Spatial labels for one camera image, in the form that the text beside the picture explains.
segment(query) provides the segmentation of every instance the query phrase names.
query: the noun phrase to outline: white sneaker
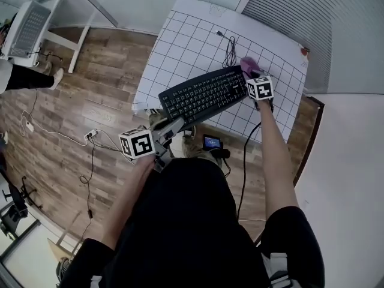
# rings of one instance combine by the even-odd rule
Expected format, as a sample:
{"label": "white sneaker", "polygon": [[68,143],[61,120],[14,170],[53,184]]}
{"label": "white sneaker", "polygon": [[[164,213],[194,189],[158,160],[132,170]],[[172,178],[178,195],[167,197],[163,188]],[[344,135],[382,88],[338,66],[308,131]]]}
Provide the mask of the white sneaker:
{"label": "white sneaker", "polygon": [[51,70],[52,70],[52,62],[48,62],[43,71],[43,74],[46,74],[47,76],[49,76]]}
{"label": "white sneaker", "polygon": [[64,76],[64,69],[60,68],[54,75],[53,75],[53,85],[50,87],[50,89],[56,89],[59,85],[61,79]]}

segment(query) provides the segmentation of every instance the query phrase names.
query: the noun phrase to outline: grid paper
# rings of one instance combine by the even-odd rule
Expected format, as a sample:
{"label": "grid paper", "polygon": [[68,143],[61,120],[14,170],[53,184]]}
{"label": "grid paper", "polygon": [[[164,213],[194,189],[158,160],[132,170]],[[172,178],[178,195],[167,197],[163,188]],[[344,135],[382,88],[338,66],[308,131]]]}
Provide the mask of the grid paper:
{"label": "grid paper", "polygon": [[[239,65],[244,56],[251,56],[274,84],[274,117],[287,142],[304,88],[305,74],[256,42],[224,27],[200,18],[171,11],[155,42],[143,72],[133,109],[160,108],[159,93],[188,79],[222,68],[228,41],[234,36]],[[211,117],[204,123],[248,137],[261,121],[260,113],[249,98]],[[261,129],[252,140],[261,142]]]}

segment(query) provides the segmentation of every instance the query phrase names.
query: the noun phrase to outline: white desk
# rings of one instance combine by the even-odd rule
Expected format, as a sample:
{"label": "white desk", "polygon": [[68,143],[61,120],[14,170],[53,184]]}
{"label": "white desk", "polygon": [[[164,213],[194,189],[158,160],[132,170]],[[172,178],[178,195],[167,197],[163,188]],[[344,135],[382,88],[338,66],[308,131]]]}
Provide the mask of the white desk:
{"label": "white desk", "polygon": [[[67,40],[64,37],[61,37],[61,36],[58,36],[54,33],[49,32],[48,29],[50,28],[50,21],[53,17],[55,10],[59,6],[60,2],[61,2],[61,0],[49,0],[47,2],[41,3],[42,6],[50,9],[51,12],[49,14],[49,17],[48,17],[45,25],[43,26],[43,28],[40,32],[40,35],[38,36],[38,38],[36,40],[36,43],[35,43],[35,46],[34,46],[32,52],[38,52],[40,50],[41,46],[43,45],[44,40],[49,40],[49,41],[52,41],[56,44],[59,44],[59,45],[62,45],[64,47],[67,47],[69,49],[72,49],[74,51],[74,53],[72,56],[70,67],[68,69],[68,72],[72,73],[74,70],[74,66],[76,64],[77,57],[78,57],[79,52],[81,50],[82,44],[84,42],[84,39],[86,37],[86,34],[88,33],[89,26],[84,27],[78,43],[74,43],[72,41]],[[0,58],[1,59],[10,59],[11,58],[13,64],[24,66],[24,67],[36,67],[38,65],[38,53],[31,54],[29,58],[9,57],[6,55],[1,56]]]}
{"label": "white desk", "polygon": [[[227,40],[234,36],[237,64],[251,56],[272,75],[274,116],[288,140],[304,88],[308,60],[302,46],[285,35],[234,11],[199,0],[177,0],[143,72],[133,110],[161,108],[159,93],[188,79],[222,68]],[[260,113],[246,98],[205,123],[248,137]],[[261,131],[251,137],[261,142]]]}

